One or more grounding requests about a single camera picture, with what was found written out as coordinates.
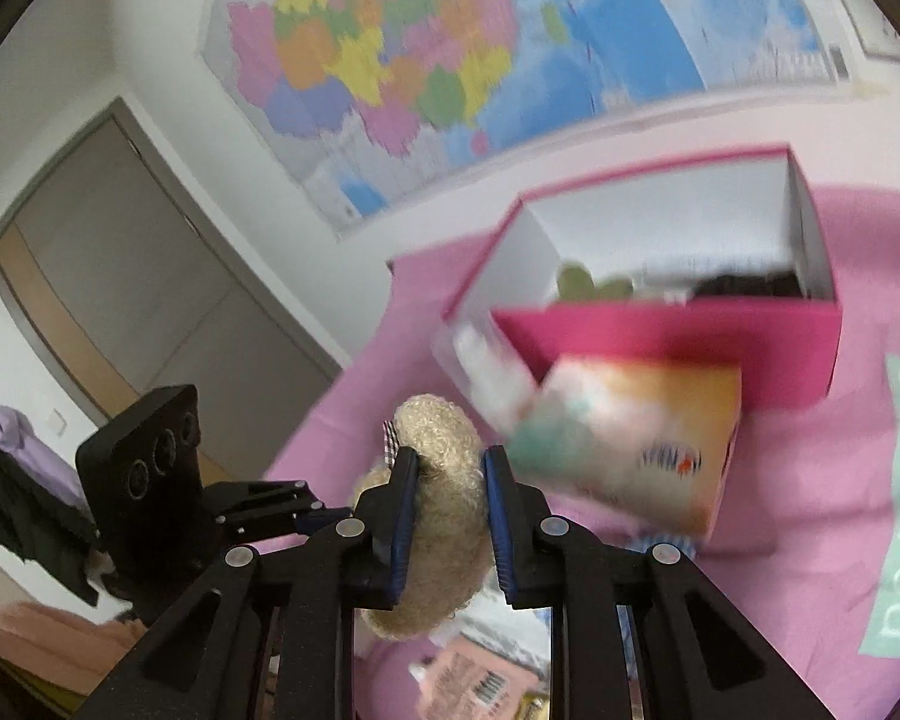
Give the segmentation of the pink sleeved left forearm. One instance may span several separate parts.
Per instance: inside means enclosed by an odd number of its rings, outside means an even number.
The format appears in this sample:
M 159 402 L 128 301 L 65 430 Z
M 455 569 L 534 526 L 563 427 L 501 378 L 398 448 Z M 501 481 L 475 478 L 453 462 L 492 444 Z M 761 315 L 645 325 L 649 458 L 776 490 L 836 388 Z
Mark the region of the pink sleeved left forearm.
M 0 605 L 0 668 L 59 718 L 71 718 L 148 632 L 139 619 L 89 621 L 32 601 Z

